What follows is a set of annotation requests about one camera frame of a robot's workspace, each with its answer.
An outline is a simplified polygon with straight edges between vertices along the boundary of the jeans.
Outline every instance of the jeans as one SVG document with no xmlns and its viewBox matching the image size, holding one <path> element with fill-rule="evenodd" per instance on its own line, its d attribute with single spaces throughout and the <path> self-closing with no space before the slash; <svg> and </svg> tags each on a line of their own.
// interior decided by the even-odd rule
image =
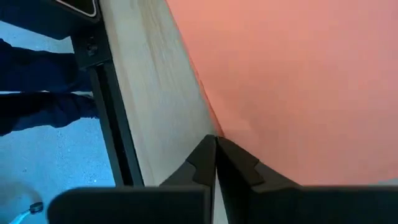
<svg viewBox="0 0 398 224">
<path fill-rule="evenodd" d="M 98 116 L 88 73 L 79 71 L 73 54 L 12 47 L 0 39 L 0 136 L 35 126 L 64 127 Z"/>
</svg>

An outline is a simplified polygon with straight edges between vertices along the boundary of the blue floor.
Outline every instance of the blue floor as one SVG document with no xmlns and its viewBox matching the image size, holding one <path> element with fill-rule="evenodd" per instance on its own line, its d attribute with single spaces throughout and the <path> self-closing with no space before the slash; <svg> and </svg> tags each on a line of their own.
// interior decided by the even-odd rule
<svg viewBox="0 0 398 224">
<path fill-rule="evenodd" d="M 53 40 L 3 22 L 0 38 L 32 50 L 72 52 L 70 39 Z M 65 190 L 94 185 L 114 185 L 97 119 L 0 137 L 0 224 L 11 221 L 33 202 L 42 200 L 48 205 Z M 45 212 L 30 216 L 23 223 L 46 223 Z"/>
</svg>

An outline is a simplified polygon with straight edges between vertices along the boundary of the black bar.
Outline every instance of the black bar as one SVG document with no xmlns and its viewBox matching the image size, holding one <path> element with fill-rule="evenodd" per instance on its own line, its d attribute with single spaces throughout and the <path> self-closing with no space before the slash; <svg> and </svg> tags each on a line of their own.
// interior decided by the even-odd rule
<svg viewBox="0 0 398 224">
<path fill-rule="evenodd" d="M 77 63 L 90 72 L 116 185 L 144 186 L 103 22 L 72 36 Z"/>
</svg>

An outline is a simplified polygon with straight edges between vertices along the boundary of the wooden panel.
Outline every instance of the wooden panel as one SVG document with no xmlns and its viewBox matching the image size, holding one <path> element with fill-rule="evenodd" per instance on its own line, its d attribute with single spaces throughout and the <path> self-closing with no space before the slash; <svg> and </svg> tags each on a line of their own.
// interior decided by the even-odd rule
<svg viewBox="0 0 398 224">
<path fill-rule="evenodd" d="M 144 183 L 158 185 L 215 129 L 164 1 L 101 7 Z"/>
</svg>

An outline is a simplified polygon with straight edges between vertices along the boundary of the pink wall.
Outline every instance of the pink wall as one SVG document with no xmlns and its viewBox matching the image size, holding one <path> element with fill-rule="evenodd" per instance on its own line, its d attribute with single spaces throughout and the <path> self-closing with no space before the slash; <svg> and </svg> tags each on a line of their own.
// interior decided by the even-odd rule
<svg viewBox="0 0 398 224">
<path fill-rule="evenodd" d="M 398 1 L 167 2 L 227 138 L 301 184 L 398 177 Z"/>
</svg>

